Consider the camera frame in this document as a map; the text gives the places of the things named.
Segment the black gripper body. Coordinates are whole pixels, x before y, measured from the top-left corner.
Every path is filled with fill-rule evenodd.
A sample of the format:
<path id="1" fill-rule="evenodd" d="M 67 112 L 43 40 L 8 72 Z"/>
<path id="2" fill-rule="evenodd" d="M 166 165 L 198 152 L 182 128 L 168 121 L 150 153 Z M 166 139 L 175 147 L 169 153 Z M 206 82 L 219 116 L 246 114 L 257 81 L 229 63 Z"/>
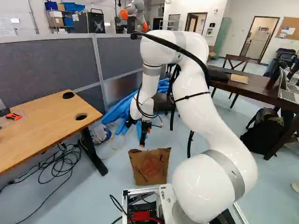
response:
<path id="1" fill-rule="evenodd" d="M 141 121 L 141 130 L 142 130 L 142 134 L 147 134 L 150 133 L 152 129 L 152 122 L 151 121 Z"/>

